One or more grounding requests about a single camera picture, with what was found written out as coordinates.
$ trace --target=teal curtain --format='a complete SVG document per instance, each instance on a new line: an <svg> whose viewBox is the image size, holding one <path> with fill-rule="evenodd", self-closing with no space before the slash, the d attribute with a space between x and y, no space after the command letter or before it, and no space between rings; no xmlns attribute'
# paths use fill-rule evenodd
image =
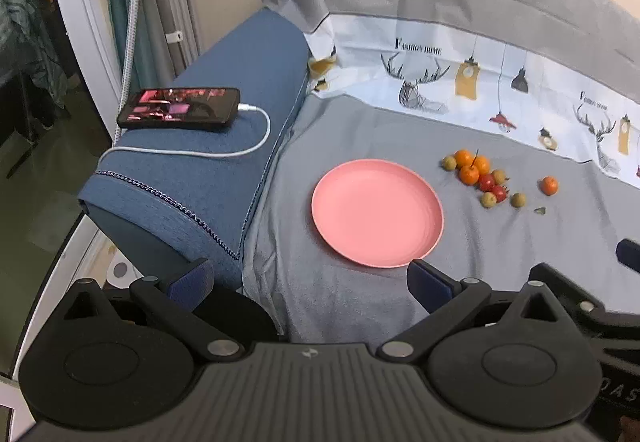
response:
<svg viewBox="0 0 640 442"><path fill-rule="evenodd" d="M130 93L137 92L141 88L155 88L159 86L156 62L149 39L149 30L146 23L144 0L140 0L138 11L138 26L136 31L136 49L131 73ZM129 0L109 0L111 23L113 24L116 48L120 67L124 63L124 50L127 41L127 15Z"/></svg>

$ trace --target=white charging cable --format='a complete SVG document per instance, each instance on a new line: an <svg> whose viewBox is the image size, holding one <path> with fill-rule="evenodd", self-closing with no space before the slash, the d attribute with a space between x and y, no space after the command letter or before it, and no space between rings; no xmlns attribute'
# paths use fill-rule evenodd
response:
<svg viewBox="0 0 640 442"><path fill-rule="evenodd" d="M154 155L180 155L199 158L235 158L248 155L249 153L258 151L258 149L260 149L264 145L264 143L267 142L269 134L271 133L271 119L269 118L268 113L261 107L252 106L250 104L238 104L238 111L257 111L259 113L262 113L264 115L264 119L267 121L267 130L264 132L264 136L262 137L262 139L255 146L252 146L248 149L243 149L242 151L233 151L230 153L205 153L202 151L176 151L173 149L148 149L145 147L114 146L102 153L102 156L100 157L98 162L102 162L102 159L113 151L133 151L138 153L151 153Z"/></svg>

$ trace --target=plate rim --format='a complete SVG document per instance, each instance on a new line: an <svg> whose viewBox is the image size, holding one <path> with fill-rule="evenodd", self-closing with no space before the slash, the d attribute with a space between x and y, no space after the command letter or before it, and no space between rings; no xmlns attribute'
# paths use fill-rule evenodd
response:
<svg viewBox="0 0 640 442"><path fill-rule="evenodd" d="M440 242L440 240L442 238L442 234L444 233L444 208L442 206L442 202L440 201L440 197L436 193L435 189L433 189L433 187L431 187L431 184L428 183L422 176L420 176L420 174L416 173L414 170L411 170L410 168L408 168L406 166L403 166L402 164L398 164L396 162L392 162L391 160L385 160L385 159L382 159L382 158L357 158L357 159L353 159L353 160L347 160L346 162L338 164L337 166L334 166L333 168L329 169L322 176L322 178L320 178L320 180L318 180L318 183L316 184L316 187L314 187L314 192L313 192L313 194L311 196L311 217L312 217L312 219L314 221L314 225L316 226L316 230L319 232L320 236L322 236L322 239L325 241L325 243L329 247L331 247L331 249L334 250L334 252L337 252L338 254L343 256L344 258L352 261L353 263L357 263L358 265L367 266L367 267L371 267L371 268L400 268L400 267L403 267L403 266L407 265L408 263L411 263L411 260L409 260L407 263L405 263L403 265L369 265L367 263L363 263L361 261L353 259L351 256L345 254L344 252L342 252L338 248L335 248L334 245L332 245L327 240L326 236L324 235L324 232L318 226L318 221L316 220L315 202L316 202L316 194L318 193L318 187L321 186L322 181L324 181L325 178L327 178L327 176L329 176L331 173L333 173L338 168L342 168L342 167L350 165L350 164L357 164L357 163L362 163L362 162L368 162L368 163L372 163L373 162L373 163L379 163L379 164L386 164L386 165L392 165L393 167L396 167L396 168L400 168L401 170L407 171L409 174L411 174L414 177L418 178L418 180L420 180L432 192L432 194L435 197L435 200L436 200L436 202L438 204L438 208L440 210L440 216L442 217L442 220L441 220L440 231L438 233L438 237L433 242L433 245L430 248L428 248L427 252L425 252L424 254L422 254L422 255L420 255L418 257L419 258L424 258L425 256L428 256L431 253L431 251L433 251L433 249L436 248L436 246L439 244L439 242Z"/></svg>

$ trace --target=blue sofa armrest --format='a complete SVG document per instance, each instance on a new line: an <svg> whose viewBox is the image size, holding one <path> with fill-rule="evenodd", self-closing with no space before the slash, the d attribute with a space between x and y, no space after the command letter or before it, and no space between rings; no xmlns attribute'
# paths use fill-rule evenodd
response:
<svg viewBox="0 0 640 442"><path fill-rule="evenodd" d="M116 151L107 155L79 199L96 224L145 275L199 257L214 265L216 284L241 285L242 247L274 152L305 96L308 47L287 20L262 9L174 81L176 87L239 88L241 102L270 115L268 141L238 158L203 159ZM239 113L218 132L128 131L118 145L232 152L264 134L259 113Z"/></svg>

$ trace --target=pile of fruit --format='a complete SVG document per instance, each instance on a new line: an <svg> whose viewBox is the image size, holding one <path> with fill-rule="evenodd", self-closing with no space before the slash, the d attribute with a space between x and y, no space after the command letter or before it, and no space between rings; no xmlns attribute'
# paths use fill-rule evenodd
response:
<svg viewBox="0 0 640 442"><path fill-rule="evenodd" d="M473 156L468 150L461 149L453 156L444 157L442 167L447 171L458 169L460 181L467 186L477 186L482 191L480 203L486 209L495 207L507 199L509 189L504 186L508 180L502 169L491 170L491 161L479 151ZM558 192L558 181L553 177L545 177L540 182L540 189L547 196ZM516 208L527 205L527 197L524 193L515 193L511 197L511 205Z"/></svg>

